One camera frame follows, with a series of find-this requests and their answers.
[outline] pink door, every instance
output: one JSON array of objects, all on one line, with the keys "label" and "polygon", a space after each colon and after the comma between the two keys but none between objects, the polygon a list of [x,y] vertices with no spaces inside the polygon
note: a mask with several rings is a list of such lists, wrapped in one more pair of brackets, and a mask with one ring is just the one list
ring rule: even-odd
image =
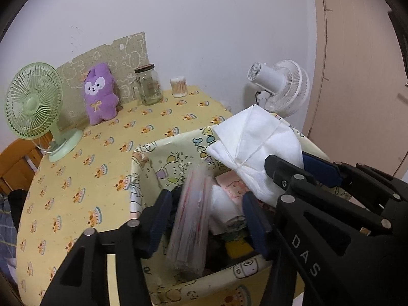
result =
[{"label": "pink door", "polygon": [[408,151],[408,87],[390,8],[384,0],[325,5],[326,63],[309,137],[333,161],[394,174]]}]

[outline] glass jar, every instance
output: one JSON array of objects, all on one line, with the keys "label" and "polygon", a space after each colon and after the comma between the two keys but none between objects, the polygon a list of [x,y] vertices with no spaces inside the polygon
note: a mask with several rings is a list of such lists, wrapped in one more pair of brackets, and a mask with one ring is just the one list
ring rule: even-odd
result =
[{"label": "glass jar", "polygon": [[135,73],[135,83],[143,104],[149,106],[158,103],[163,98],[163,94],[154,64],[139,67],[135,69]]}]

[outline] wooden chair back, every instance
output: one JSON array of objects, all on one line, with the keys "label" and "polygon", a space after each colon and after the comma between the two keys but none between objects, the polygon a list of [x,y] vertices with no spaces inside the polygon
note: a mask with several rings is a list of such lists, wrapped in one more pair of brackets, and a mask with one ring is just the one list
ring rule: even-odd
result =
[{"label": "wooden chair back", "polygon": [[35,173],[25,157],[38,168],[42,153],[31,140],[17,139],[0,153],[0,192],[28,191]]}]

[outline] door frame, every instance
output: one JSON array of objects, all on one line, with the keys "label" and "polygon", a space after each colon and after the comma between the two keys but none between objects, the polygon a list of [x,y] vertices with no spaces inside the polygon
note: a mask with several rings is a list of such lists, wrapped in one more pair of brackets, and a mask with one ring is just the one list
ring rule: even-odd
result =
[{"label": "door frame", "polygon": [[305,123],[302,133],[309,137],[313,122],[316,116],[317,105],[319,104],[320,93],[322,90],[324,66],[326,62],[326,43],[327,43],[327,23],[326,6],[324,0],[315,0],[316,5],[316,61],[315,74],[313,76],[313,85],[310,94],[309,106],[306,113]]}]

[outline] yellow bow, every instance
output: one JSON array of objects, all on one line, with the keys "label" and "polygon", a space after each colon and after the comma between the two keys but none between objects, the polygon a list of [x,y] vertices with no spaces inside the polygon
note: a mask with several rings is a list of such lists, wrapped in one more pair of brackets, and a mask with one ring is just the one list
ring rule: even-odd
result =
[{"label": "yellow bow", "polygon": [[93,109],[95,109],[94,112],[97,111],[97,110],[100,110],[99,106],[100,106],[101,104],[102,104],[102,101],[100,101],[100,100],[98,100],[98,101],[95,102],[94,104],[91,104],[91,107],[92,107]]}]

